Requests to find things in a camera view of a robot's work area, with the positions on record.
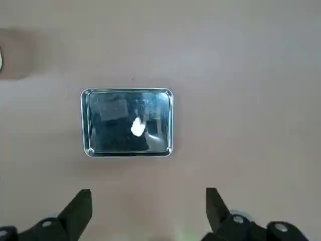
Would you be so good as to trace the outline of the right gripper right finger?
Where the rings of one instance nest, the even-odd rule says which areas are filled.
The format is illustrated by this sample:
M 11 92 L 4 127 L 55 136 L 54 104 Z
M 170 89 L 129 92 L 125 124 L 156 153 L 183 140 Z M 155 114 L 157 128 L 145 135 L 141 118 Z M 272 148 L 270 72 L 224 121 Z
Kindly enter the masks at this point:
M 261 227 L 241 214 L 232 214 L 216 188 L 206 188 L 206 215 L 212 231 L 202 241 L 308 241 L 289 222 L 271 221 Z

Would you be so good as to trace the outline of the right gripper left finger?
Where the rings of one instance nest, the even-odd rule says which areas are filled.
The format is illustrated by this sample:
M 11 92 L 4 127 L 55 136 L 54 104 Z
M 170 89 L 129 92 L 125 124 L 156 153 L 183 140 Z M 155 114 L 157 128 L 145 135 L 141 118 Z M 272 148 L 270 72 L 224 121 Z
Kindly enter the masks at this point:
M 2 226 L 1 240 L 79 240 L 92 214 L 91 190 L 82 189 L 56 217 L 40 220 L 22 232 L 15 226 Z

